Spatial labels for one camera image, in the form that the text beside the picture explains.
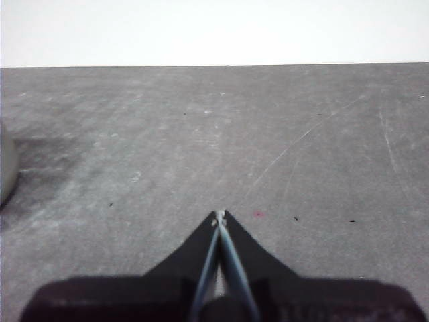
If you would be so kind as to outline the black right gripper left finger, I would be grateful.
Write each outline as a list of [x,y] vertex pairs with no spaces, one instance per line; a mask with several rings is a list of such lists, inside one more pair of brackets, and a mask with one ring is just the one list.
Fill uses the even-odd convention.
[[77,276],[47,283],[21,321],[186,321],[201,304],[217,251],[211,212],[170,255],[143,275]]

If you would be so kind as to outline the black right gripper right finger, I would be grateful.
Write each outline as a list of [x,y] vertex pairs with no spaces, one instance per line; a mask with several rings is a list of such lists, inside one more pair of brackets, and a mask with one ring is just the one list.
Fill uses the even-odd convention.
[[220,212],[225,276],[260,321],[427,321],[404,288],[377,280],[300,276]]

